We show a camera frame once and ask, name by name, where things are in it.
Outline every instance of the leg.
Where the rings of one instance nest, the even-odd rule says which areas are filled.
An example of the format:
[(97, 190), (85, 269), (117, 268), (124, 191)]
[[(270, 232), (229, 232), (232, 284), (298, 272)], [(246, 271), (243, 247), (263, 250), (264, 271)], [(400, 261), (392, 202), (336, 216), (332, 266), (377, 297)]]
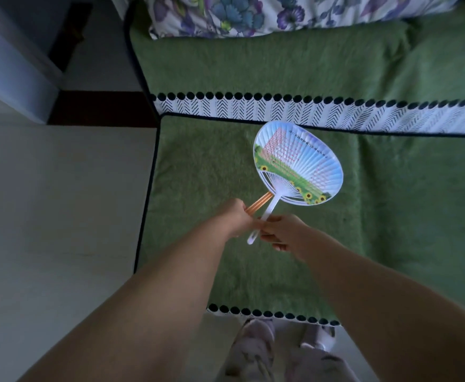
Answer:
[(274, 342), (271, 320), (249, 319), (236, 335), (216, 382), (272, 382)]
[(347, 363), (329, 351), (335, 344), (335, 328), (309, 325), (299, 348), (292, 351), (287, 382), (359, 382)]

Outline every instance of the pillow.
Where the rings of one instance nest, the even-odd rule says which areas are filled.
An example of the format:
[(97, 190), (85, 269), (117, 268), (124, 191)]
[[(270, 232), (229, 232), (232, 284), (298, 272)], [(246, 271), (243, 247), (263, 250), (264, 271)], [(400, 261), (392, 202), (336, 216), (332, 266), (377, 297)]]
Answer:
[(236, 38), (445, 12), (457, 0), (145, 0), (156, 38)]

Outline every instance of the floor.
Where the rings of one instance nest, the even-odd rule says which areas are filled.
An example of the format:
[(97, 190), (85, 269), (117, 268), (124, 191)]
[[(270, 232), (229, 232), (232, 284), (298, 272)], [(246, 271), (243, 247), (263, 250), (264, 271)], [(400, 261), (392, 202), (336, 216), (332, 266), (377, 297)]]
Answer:
[[(110, 0), (96, 1), (84, 37), (64, 89), (140, 90)], [(2, 128), (0, 381), (7, 381), (131, 275), (155, 130)], [(20, 141), (12, 141), (15, 132)], [(240, 325), (233, 316), (205, 313), (180, 380), (213, 380)], [(283, 380), (287, 349), (298, 344), (304, 326), (277, 321), (276, 327), (274, 369)], [(337, 336), (333, 352), (361, 381), (377, 381), (342, 327)]]

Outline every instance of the hand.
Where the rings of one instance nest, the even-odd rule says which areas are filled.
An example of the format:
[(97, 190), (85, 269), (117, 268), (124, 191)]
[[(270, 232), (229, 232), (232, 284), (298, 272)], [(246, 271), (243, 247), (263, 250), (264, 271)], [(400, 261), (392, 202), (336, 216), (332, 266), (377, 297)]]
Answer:
[(237, 198), (230, 199), (220, 206), (214, 218), (223, 223), (228, 238), (238, 237), (252, 229), (260, 229), (263, 224), (262, 221), (250, 217), (245, 209), (245, 203)]
[(288, 243), (298, 238), (298, 233), (306, 226), (294, 214), (272, 214), (261, 227), (261, 240), (270, 242), (275, 250), (291, 251)]

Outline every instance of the forearm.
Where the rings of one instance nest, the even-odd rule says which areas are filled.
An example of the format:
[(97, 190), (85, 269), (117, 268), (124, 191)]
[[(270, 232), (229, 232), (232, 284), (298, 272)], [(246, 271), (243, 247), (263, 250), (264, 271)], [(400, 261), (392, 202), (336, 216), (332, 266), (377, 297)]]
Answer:
[(382, 380), (465, 377), (465, 309), (318, 231), (292, 245)]
[(219, 220), (199, 225), (126, 282), (21, 381), (174, 379), (227, 238)]

